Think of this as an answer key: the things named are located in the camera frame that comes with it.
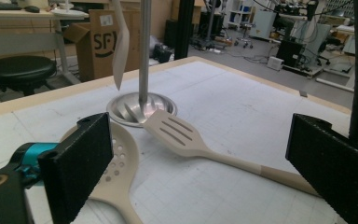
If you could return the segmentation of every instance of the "stool seat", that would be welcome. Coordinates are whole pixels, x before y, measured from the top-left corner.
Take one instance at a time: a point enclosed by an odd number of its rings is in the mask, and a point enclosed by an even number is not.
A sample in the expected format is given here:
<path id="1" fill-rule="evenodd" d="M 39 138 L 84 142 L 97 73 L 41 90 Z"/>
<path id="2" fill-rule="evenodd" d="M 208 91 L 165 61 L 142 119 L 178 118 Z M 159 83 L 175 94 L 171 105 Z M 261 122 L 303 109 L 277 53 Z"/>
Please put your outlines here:
<path id="1" fill-rule="evenodd" d="M 56 72 L 56 64 L 42 56 L 14 56 L 0 59 L 0 89 L 22 91 L 24 95 L 34 94 L 34 89 L 47 86 L 46 78 Z"/>

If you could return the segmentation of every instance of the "lab floor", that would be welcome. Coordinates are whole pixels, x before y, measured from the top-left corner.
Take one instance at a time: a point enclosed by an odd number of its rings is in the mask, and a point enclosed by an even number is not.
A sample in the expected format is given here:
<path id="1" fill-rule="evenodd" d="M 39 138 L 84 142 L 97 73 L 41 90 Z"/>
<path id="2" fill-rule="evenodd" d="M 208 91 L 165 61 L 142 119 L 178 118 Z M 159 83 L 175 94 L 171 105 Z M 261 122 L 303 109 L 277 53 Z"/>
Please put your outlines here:
<path id="1" fill-rule="evenodd" d="M 228 35 L 233 39 L 236 37 L 242 37 L 242 33 L 236 31 L 228 31 Z M 307 78 L 282 69 L 280 71 L 270 69 L 267 67 L 268 56 L 275 56 L 278 48 L 273 48 L 274 45 L 270 44 L 266 40 L 252 38 L 252 41 L 252 49 L 249 47 L 243 48 L 243 44 L 240 42 L 238 46 L 225 47 L 224 49 L 221 49 L 220 53 L 197 50 L 196 48 L 190 46 L 188 49 L 188 56 L 199 56 L 216 63 L 221 63 L 251 75 L 262 77 L 266 80 L 279 83 L 294 90 L 304 91 L 307 94 L 351 109 L 353 99 L 352 92 L 328 86 L 315 80 L 316 77 L 320 77 L 344 85 L 348 80 L 347 78 L 325 72 L 322 72 L 313 78 Z M 353 62 L 353 60 L 346 55 L 339 57 L 331 56 L 331 58 L 333 58 L 331 60 L 331 65 L 334 65 L 334 63 L 350 64 Z M 76 74 L 76 57 L 69 57 L 68 63 L 70 71 Z M 69 83 L 59 75 L 52 77 L 49 80 L 49 83 L 56 88 L 62 88 L 69 85 Z M 42 87 L 36 90 L 36 92 L 42 91 L 48 91 L 48 89 Z M 14 91 L 0 92 L 0 98 L 2 101 L 18 97 L 21 97 L 21 94 Z"/>

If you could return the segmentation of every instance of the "slotted spatula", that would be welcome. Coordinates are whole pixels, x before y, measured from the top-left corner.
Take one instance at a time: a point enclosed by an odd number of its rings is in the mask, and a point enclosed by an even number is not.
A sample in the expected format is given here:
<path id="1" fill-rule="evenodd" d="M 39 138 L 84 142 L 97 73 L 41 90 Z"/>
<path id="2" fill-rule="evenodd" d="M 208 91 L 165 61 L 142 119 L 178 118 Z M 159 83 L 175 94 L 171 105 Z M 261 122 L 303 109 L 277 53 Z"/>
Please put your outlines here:
<path id="1" fill-rule="evenodd" d="M 75 130 L 68 131 L 62 139 Z M 131 134 L 120 125 L 111 122 L 110 130 L 115 155 L 89 197 L 114 206 L 128 224 L 142 224 L 129 195 L 131 182 L 138 170 L 138 147 Z"/>
<path id="2" fill-rule="evenodd" d="M 144 128 L 167 148 L 180 156 L 204 157 L 218 161 L 255 175 L 263 176 L 288 187 L 319 196 L 301 175 L 213 152 L 205 145 L 200 133 L 193 126 L 166 111 L 157 110 L 144 123 Z"/>

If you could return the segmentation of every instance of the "beige plastic utensil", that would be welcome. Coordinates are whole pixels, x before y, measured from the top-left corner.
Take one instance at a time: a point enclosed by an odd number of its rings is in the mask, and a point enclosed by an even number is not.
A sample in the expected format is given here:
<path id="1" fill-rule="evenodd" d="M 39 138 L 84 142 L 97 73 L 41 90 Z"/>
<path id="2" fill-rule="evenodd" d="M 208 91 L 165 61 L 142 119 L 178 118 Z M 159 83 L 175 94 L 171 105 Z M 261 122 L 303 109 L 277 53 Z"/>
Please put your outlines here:
<path id="1" fill-rule="evenodd" d="M 115 80 L 116 87 L 120 90 L 121 81 L 123 79 L 124 69 L 126 67 L 127 56 L 130 47 L 130 32 L 127 28 L 126 21 L 124 20 L 123 11 L 119 0 L 113 0 L 113 7 L 120 32 L 117 35 L 117 43 L 115 55 L 113 56 L 113 79 Z"/>
<path id="2" fill-rule="evenodd" d="M 178 155 L 184 157 L 204 157 L 218 161 L 255 175 L 263 176 L 288 187 L 319 196 L 301 175 L 213 152 L 205 145 L 200 133 L 193 126 L 163 110 L 157 110 L 144 123 L 144 128 Z"/>
<path id="3" fill-rule="evenodd" d="M 75 130 L 68 131 L 62 140 Z M 111 122 L 110 130 L 115 154 L 89 197 L 114 206 L 128 224 L 142 224 L 129 195 L 131 182 L 138 169 L 138 147 L 131 134 L 120 125 Z"/>

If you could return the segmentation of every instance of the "table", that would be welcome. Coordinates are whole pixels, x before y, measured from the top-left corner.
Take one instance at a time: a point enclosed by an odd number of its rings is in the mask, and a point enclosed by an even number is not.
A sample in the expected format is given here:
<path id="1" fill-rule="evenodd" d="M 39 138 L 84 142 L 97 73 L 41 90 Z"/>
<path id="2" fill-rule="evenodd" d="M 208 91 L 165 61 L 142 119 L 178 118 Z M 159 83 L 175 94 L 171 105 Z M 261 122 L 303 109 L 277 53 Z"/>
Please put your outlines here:
<path id="1" fill-rule="evenodd" d="M 354 47 L 355 47 L 354 46 L 354 26 L 339 25 L 337 27 L 337 31 L 341 34 L 350 36 L 347 40 L 347 44 L 345 45 L 344 51 L 349 51 L 351 53 L 354 53 Z M 355 66 L 352 66 L 349 68 L 350 72 L 348 74 L 340 72 L 342 70 L 343 70 L 342 68 L 335 69 L 334 67 L 324 68 L 325 72 L 328 72 L 328 73 L 331 73 L 334 75 L 338 75 L 338 76 L 342 76 L 342 77 L 347 77 L 348 81 L 347 81 L 347 83 L 345 83 L 345 85 L 341 85 L 341 84 L 338 84 L 338 83 L 335 83 L 332 81 L 328 81 L 326 79 L 319 78 L 319 77 L 316 78 L 316 81 L 322 82 L 326 85 L 340 88 L 344 91 L 354 92 Z"/>
<path id="2" fill-rule="evenodd" d="M 88 14 L 58 16 L 46 10 L 31 13 L 24 10 L 0 11 L 0 20 L 52 20 L 55 33 L 0 35 L 0 55 L 58 49 L 62 60 L 62 74 L 72 84 L 80 83 L 68 70 L 60 20 L 83 20 Z"/>
<path id="3" fill-rule="evenodd" d="M 124 75 L 118 91 L 101 78 L 0 104 L 0 167 L 26 142 L 58 142 L 86 116 L 138 91 L 138 71 Z M 284 158 L 294 112 L 333 123 L 345 134 L 350 111 L 321 99 L 198 57 L 150 67 L 149 87 L 178 105 L 206 144 L 228 154 L 296 172 Z M 130 195 L 143 223 L 334 223 L 321 198 L 205 159 L 171 153 L 144 129 L 125 127 L 140 152 Z M 27 190 L 35 223 L 51 223 L 42 187 Z M 75 223 L 124 223 L 116 209 L 88 201 Z"/>

